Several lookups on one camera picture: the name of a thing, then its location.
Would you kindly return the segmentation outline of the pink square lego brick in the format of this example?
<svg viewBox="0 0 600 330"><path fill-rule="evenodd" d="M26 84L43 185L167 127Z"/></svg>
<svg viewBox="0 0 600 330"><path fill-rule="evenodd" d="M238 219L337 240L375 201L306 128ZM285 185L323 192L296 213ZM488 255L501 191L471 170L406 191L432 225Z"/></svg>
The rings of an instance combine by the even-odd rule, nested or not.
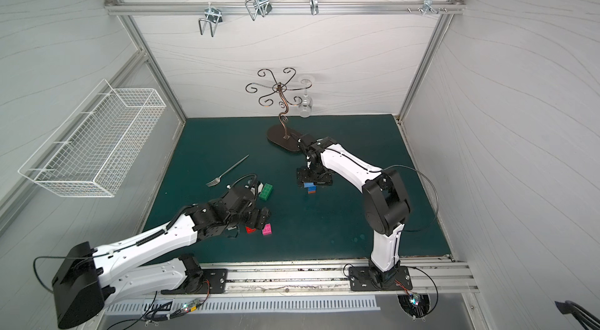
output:
<svg viewBox="0 0 600 330"><path fill-rule="evenodd" d="M262 230L262 234L264 236L269 236L272 234L271 224L266 224Z"/></svg>

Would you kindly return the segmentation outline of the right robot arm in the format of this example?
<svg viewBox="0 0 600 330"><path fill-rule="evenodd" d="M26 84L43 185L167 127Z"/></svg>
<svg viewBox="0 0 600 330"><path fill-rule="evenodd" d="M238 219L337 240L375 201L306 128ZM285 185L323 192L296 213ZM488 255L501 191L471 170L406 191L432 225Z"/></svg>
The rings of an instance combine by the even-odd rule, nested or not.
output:
<svg viewBox="0 0 600 330"><path fill-rule="evenodd" d="M411 211L400 174L368 164L329 137L315 139L306 134L297 144L306 158L306 165L297 170L301 184L330 186L336 173L362 194L364 214L373 230L371 271L380 280L389 277L400 262L399 243Z"/></svg>

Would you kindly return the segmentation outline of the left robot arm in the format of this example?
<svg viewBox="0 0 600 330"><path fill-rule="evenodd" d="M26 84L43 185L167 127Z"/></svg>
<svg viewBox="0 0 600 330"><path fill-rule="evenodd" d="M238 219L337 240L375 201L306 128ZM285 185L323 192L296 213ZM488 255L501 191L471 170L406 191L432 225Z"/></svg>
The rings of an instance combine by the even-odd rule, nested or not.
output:
<svg viewBox="0 0 600 330"><path fill-rule="evenodd" d="M84 324L108 306L154 291L167 295L223 292L225 271L204 270L186 253L155 260L238 227L262 230L270 217L256 201L267 187L261 182L230 186L206 203L181 208L166 224L100 247L73 247L52 279L57 325Z"/></svg>

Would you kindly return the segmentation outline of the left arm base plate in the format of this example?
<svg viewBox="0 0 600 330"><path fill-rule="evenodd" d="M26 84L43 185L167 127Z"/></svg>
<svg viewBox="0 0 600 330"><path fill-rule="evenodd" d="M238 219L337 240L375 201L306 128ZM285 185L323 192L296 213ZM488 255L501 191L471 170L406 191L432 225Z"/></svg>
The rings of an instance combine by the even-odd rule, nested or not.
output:
<svg viewBox="0 0 600 330"><path fill-rule="evenodd" d="M227 269L200 269L185 272L185 280L175 289L164 289L162 295L222 294L228 277Z"/></svg>

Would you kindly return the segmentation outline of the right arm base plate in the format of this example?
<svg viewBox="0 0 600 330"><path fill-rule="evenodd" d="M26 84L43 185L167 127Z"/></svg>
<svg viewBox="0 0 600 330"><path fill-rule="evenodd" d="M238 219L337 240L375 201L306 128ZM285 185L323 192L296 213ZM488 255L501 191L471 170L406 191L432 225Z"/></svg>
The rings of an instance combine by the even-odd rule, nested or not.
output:
<svg viewBox="0 0 600 330"><path fill-rule="evenodd" d="M350 289L353 292L411 291L413 289L409 269L397 266L388 272L376 267L354 267L346 269Z"/></svg>

